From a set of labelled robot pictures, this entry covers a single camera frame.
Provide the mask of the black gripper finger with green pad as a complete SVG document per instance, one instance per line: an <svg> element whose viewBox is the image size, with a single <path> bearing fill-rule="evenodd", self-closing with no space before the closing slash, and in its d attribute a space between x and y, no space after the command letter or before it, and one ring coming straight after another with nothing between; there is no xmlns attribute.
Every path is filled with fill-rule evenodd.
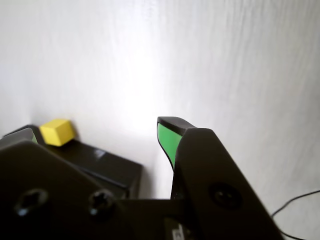
<svg viewBox="0 0 320 240"><path fill-rule="evenodd" d="M157 139L202 240L280 240L279 229L213 130L157 119Z"/></svg>
<svg viewBox="0 0 320 240"><path fill-rule="evenodd" d="M3 240L128 240L112 194L34 142L30 128L0 140Z"/></svg>

